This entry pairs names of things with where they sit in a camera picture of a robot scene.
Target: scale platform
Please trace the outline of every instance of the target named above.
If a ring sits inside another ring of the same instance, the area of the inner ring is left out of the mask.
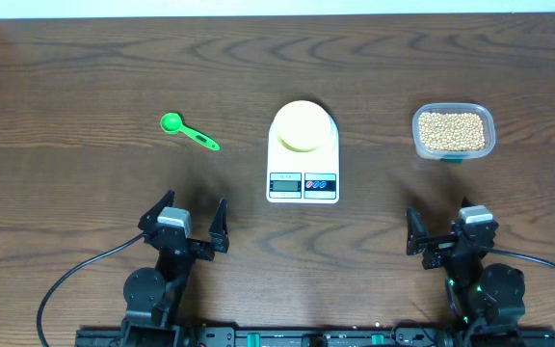
[[[339,133],[331,116],[309,101],[282,107],[269,129],[267,200],[336,203]]]

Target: measuring spoon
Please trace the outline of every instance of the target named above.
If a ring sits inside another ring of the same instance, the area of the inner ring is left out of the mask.
[[[162,126],[162,130],[164,130],[167,134],[174,135],[181,131],[182,133],[188,135],[190,139],[211,150],[220,150],[220,145],[211,140],[210,137],[183,125],[183,120],[177,113],[167,113],[164,115],[162,120],[160,120],[160,125]]]

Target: kitchen scale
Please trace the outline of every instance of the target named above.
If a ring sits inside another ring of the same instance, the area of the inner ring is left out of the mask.
[[[339,134],[331,116],[319,105],[294,101],[277,112],[269,129],[267,200],[339,200]]]

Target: wood grain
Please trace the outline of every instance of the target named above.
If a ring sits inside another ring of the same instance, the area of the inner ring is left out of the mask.
[[[266,138],[288,101],[320,100],[341,136],[341,200],[269,204]],[[420,159],[428,102],[493,114],[489,157]],[[167,111],[216,139],[161,132]],[[499,248],[555,261],[555,14],[0,20],[0,345],[37,345],[35,315],[76,263],[130,239],[167,189],[205,236],[229,200],[231,248],[199,263],[185,315],[240,326],[371,327],[448,317],[442,271],[405,256],[404,212],[446,232],[464,195]],[[70,278],[44,314],[51,345],[116,326],[138,244]],[[555,328],[555,272],[525,272],[524,325]]]

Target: digital display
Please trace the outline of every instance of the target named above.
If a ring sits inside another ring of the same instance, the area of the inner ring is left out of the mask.
[[[274,192],[299,192],[299,181],[273,181]]]

